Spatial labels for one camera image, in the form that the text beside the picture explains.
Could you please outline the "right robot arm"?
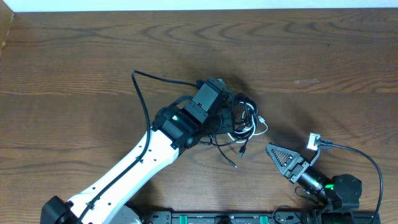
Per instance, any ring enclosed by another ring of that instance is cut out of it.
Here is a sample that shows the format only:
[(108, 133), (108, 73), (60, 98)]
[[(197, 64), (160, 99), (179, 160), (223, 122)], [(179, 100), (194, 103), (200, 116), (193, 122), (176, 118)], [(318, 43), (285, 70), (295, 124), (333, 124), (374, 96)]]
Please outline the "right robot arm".
[(299, 184), (331, 210), (352, 210), (359, 207), (362, 182), (350, 174), (328, 178), (314, 168), (314, 163), (320, 157), (320, 149), (317, 149), (310, 161), (299, 152), (272, 143), (266, 146), (266, 152), (282, 176), (293, 184)]

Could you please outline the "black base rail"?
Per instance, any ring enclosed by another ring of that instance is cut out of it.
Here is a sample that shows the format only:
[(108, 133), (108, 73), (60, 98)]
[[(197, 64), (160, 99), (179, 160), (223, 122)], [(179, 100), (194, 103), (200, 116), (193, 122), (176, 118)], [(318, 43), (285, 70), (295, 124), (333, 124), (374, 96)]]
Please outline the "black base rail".
[(368, 212), (297, 212), (277, 209), (266, 213), (192, 213), (151, 211), (141, 217), (144, 224), (314, 224), (314, 223), (380, 223), (380, 216)]

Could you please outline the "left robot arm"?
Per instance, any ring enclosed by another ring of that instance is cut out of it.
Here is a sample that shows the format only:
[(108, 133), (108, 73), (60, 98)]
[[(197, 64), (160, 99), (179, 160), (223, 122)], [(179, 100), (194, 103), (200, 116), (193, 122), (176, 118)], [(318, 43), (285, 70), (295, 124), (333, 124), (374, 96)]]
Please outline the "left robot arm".
[(233, 106), (203, 105), (190, 100), (162, 108), (150, 130), (111, 170), (87, 189), (63, 201), (52, 197), (43, 207), (41, 223), (121, 223), (125, 204), (156, 173), (173, 163), (202, 137), (233, 123)]

